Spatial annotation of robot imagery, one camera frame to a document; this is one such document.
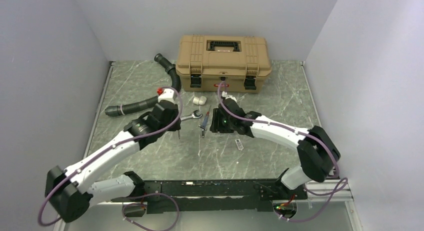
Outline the white battery cover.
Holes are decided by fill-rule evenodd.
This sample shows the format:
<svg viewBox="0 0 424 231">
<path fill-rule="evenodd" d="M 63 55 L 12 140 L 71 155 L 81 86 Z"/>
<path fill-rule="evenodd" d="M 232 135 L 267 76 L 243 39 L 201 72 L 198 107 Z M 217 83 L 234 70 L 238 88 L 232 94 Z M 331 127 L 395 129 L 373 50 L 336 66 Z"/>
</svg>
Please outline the white battery cover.
<svg viewBox="0 0 424 231">
<path fill-rule="evenodd" d="M 238 149 L 239 151 L 242 151 L 242 150 L 244 149 L 244 146 L 243 146 L 243 144 L 242 144 L 242 142 L 241 142 L 241 140 L 240 140 L 240 139 L 236 139 L 236 140 L 235 140 L 235 144 L 236 144 L 236 147 L 237 147 L 237 149 Z"/>
</svg>

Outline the white pipe elbow fitting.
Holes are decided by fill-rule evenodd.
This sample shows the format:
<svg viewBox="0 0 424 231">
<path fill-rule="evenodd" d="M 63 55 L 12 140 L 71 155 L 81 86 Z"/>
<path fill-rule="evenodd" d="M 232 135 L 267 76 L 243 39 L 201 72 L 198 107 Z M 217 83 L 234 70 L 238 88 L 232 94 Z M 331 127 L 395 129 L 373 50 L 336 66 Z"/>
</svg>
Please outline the white pipe elbow fitting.
<svg viewBox="0 0 424 231">
<path fill-rule="evenodd" d="M 192 103 L 197 106 L 203 106 L 207 102 L 206 96 L 194 96 L 192 99 Z"/>
</svg>

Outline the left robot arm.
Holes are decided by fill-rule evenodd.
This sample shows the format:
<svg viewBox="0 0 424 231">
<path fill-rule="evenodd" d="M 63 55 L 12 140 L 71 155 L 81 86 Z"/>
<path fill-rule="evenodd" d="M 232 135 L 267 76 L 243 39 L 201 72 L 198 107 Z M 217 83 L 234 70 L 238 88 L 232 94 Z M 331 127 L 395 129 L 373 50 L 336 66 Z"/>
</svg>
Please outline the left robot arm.
<svg viewBox="0 0 424 231">
<path fill-rule="evenodd" d="M 155 143 L 166 131 L 179 130 L 179 113 L 176 103 L 161 100 L 85 159 L 65 169 L 51 168 L 46 175 L 45 202 L 53 206 L 64 222 L 70 223 L 103 201 L 139 200 L 145 194 L 145 182 L 135 172 L 127 171 L 103 181 L 98 179 L 125 158 Z"/>
</svg>

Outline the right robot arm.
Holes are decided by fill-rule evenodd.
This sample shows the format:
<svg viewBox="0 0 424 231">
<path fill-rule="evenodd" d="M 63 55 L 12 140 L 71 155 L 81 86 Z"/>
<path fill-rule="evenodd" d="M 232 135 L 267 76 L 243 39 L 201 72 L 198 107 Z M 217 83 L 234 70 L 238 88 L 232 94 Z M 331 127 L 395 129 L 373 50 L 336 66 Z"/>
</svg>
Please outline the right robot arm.
<svg viewBox="0 0 424 231">
<path fill-rule="evenodd" d="M 245 112 L 231 98 L 222 99 L 213 109 L 210 131 L 263 139 L 297 152 L 300 164 L 285 170 L 275 185 L 276 194 L 282 199 L 289 198 L 305 183 L 325 181 L 337 168 L 341 157 L 322 127 L 300 128 L 277 122 L 259 112 Z"/>
</svg>

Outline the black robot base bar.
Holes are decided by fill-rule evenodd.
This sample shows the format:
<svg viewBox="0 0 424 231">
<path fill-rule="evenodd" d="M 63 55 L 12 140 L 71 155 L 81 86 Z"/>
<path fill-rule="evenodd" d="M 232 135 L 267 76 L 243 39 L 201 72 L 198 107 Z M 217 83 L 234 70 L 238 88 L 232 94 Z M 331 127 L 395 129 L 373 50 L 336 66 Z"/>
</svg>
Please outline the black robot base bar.
<svg viewBox="0 0 424 231">
<path fill-rule="evenodd" d="M 148 214 L 175 211 L 256 210 L 271 212 L 272 205 L 289 200 L 307 200 L 303 186 L 284 188 L 274 178 L 216 180 L 146 180 L 144 188 L 129 196 L 116 197 L 113 202 L 147 204 Z"/>
</svg>

